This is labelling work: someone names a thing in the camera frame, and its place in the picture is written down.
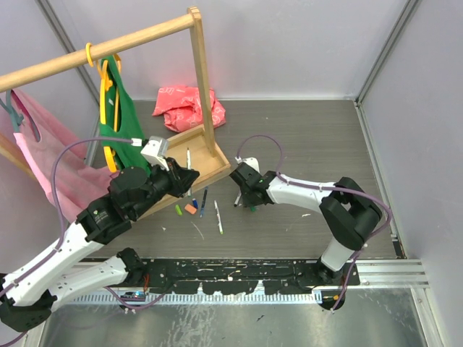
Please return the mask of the white pen black tip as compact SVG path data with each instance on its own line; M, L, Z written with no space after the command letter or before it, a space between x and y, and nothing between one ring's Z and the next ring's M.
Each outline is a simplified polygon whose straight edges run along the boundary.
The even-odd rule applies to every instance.
M242 196L242 193L239 192L238 195L237 195L237 197L236 197L236 199L235 199L235 201L234 201L234 207L237 207L237 206L238 206L239 201L240 201L240 199L241 199L241 196Z

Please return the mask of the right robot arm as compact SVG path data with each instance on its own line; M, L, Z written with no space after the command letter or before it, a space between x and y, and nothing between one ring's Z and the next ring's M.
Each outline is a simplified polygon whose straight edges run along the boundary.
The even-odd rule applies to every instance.
M262 175L246 162L240 163L230 177L246 207L291 205L324 217L332 239L317 261L317 276L327 285L342 277L344 265L361 250L383 217L375 201L349 177L316 183L275 171Z

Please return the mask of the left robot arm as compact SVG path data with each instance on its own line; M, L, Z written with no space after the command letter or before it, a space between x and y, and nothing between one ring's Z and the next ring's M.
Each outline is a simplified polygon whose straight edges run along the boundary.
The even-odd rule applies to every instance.
M69 225L63 241L55 241L34 260L1 279L1 321L23 333L46 321L67 302L98 288L138 286L146 266L127 247L101 265L69 274L80 260L130 230L132 223L166 195L182 197L199 178L199 171L167 158L150 173L130 167L111 180L108 194L94 200Z

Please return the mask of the long white green pen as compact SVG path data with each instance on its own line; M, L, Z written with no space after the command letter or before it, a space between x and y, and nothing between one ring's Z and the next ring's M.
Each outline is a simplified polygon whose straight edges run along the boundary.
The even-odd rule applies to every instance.
M187 148L187 169L191 169L191 153L190 153L190 149ZM192 188L190 187L188 192L187 192L187 196L188 197L191 197L192 196Z

